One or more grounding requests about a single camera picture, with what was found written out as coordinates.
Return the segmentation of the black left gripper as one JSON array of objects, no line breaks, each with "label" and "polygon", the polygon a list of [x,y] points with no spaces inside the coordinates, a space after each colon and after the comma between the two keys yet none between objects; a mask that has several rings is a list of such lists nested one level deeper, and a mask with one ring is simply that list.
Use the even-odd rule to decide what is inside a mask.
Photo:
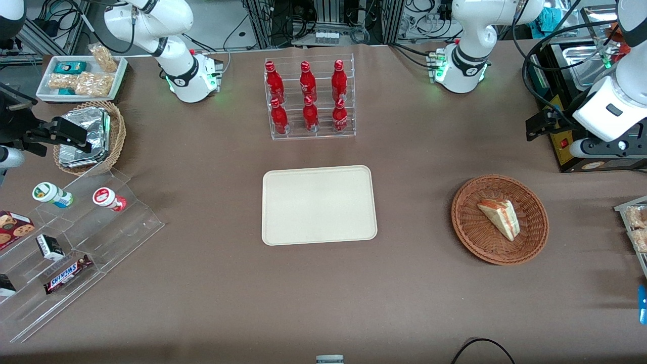
[{"label": "black left gripper", "polygon": [[575,124],[567,119],[559,109],[545,108],[535,117],[525,120],[525,138],[531,142],[542,134],[557,134],[575,130]]}]

